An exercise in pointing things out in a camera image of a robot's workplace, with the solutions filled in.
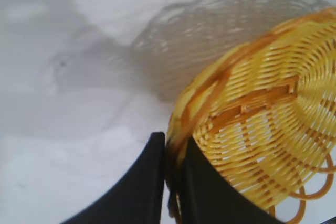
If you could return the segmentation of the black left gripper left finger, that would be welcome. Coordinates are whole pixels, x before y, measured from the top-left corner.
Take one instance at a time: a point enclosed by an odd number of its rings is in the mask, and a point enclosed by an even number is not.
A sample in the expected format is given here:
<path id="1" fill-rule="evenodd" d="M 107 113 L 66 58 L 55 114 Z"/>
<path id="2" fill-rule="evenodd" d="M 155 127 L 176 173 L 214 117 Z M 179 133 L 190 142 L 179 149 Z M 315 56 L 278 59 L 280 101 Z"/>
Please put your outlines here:
<path id="1" fill-rule="evenodd" d="M 165 136 L 153 132 L 123 177 L 93 204 L 64 223 L 160 223 Z"/>

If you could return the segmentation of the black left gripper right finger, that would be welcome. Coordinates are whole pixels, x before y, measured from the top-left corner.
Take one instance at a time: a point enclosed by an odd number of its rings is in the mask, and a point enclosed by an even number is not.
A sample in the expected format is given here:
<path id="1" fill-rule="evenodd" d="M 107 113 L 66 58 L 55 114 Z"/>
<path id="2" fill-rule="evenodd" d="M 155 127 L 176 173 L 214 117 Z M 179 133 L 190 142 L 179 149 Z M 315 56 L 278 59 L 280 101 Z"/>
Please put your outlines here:
<path id="1" fill-rule="evenodd" d="M 226 182 L 193 138 L 182 166 L 180 202 L 182 223 L 281 223 Z"/>

